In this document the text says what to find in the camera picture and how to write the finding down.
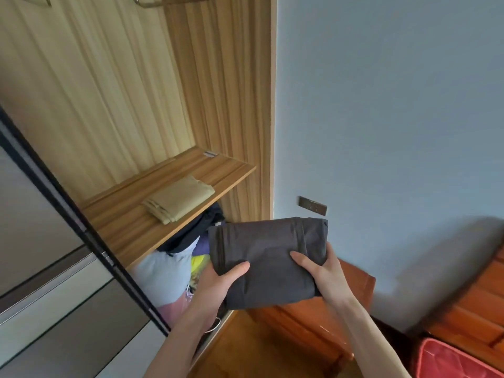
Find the finger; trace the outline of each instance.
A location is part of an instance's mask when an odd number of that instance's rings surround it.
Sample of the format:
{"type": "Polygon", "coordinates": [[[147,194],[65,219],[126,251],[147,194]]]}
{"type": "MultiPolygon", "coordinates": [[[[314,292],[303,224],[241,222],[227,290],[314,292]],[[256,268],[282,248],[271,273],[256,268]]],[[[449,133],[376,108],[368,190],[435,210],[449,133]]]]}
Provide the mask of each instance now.
{"type": "Polygon", "coordinates": [[[300,254],[299,252],[292,251],[290,252],[290,256],[292,259],[298,264],[300,267],[305,268],[312,276],[317,273],[319,265],[315,264],[312,260],[307,258],[304,254],[300,254]]]}
{"type": "Polygon", "coordinates": [[[333,246],[331,245],[331,243],[328,241],[325,245],[325,253],[327,254],[327,260],[326,262],[324,263],[324,265],[327,263],[327,264],[334,264],[334,263],[339,263],[340,261],[338,260],[338,257],[336,256],[336,254],[334,253],[334,249],[333,249],[333,246]]]}
{"type": "Polygon", "coordinates": [[[334,253],[333,246],[331,245],[331,243],[329,241],[326,243],[325,247],[326,247],[325,253],[327,254],[327,260],[331,261],[333,259],[337,259],[336,254],[334,253]]]}
{"type": "Polygon", "coordinates": [[[241,262],[236,265],[229,272],[226,272],[222,275],[222,277],[231,285],[236,281],[238,277],[243,276],[250,268],[250,263],[248,261],[241,262]]]}

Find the right hand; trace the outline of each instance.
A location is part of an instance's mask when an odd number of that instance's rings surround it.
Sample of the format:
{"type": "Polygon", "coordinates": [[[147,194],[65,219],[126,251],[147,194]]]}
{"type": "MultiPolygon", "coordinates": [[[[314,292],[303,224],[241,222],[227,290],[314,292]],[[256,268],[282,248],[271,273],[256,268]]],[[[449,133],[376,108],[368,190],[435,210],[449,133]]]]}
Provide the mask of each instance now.
{"type": "Polygon", "coordinates": [[[305,268],[315,279],[318,290],[323,298],[334,308],[353,298],[353,293],[348,286],[341,264],[334,254],[330,242],[326,243],[327,260],[324,265],[315,264],[304,254],[292,251],[290,256],[301,267],[305,268]]]}

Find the gray fabric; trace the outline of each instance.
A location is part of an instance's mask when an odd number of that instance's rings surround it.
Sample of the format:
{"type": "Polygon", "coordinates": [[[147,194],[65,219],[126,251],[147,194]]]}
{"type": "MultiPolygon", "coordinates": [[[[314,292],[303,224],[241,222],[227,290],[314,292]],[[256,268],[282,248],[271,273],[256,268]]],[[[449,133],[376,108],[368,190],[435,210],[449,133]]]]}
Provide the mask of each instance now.
{"type": "Polygon", "coordinates": [[[209,228],[210,257],[223,275],[242,261],[249,271],[226,296],[229,309],[281,305],[319,295],[312,276],[289,252],[295,250],[322,265],[326,260],[327,220],[289,218],[225,224],[209,228]]]}

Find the folded beige cloth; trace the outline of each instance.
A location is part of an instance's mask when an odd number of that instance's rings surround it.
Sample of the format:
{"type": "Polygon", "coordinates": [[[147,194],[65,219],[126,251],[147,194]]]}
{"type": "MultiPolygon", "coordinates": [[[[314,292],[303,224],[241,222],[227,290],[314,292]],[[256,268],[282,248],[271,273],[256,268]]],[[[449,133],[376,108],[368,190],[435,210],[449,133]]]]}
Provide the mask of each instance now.
{"type": "Polygon", "coordinates": [[[156,191],[142,204],[163,224],[168,224],[189,213],[214,193],[211,185],[186,176],[156,191]]]}

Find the wall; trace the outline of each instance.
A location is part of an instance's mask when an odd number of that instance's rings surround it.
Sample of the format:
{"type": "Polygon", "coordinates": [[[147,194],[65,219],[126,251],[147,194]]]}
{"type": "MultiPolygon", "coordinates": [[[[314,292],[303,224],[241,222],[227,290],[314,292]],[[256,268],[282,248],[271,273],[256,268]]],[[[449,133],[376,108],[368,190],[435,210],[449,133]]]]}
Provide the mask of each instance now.
{"type": "Polygon", "coordinates": [[[504,233],[504,0],[278,0],[274,217],[329,241],[405,330],[504,233]]]}

